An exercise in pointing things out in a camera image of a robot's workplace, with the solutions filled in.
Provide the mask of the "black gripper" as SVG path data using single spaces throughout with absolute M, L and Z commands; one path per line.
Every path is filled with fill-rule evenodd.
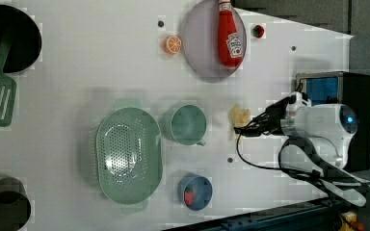
M 285 118 L 289 100 L 290 97 L 287 96 L 268 106 L 264 113 L 253 120 L 255 123 L 253 127 L 234 127 L 234 132 L 244 137 L 259 137 L 260 135 L 281 136 L 283 132 L 280 121 Z

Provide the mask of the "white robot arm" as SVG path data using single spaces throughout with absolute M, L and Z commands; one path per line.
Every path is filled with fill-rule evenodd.
M 233 130 L 239 139 L 285 136 L 275 170 L 316 187 L 331 203 L 354 206 L 370 218 L 370 181 L 358 180 L 344 170 L 357 133 L 357 116 L 350 107 L 313 106 L 305 94 L 294 92 Z

